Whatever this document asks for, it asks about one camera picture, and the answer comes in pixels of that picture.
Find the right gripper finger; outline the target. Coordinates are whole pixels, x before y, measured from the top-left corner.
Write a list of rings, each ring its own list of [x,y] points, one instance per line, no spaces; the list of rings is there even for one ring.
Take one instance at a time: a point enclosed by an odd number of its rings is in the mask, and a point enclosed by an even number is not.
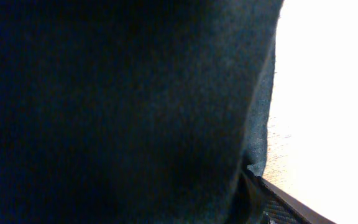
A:
[[[335,224],[249,170],[242,173],[242,182],[249,199],[248,223]]]

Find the black trousers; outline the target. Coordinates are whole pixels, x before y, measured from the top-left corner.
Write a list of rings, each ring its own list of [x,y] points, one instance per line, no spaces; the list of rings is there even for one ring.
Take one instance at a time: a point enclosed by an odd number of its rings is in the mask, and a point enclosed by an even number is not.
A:
[[[249,223],[281,1],[0,1],[0,223]]]

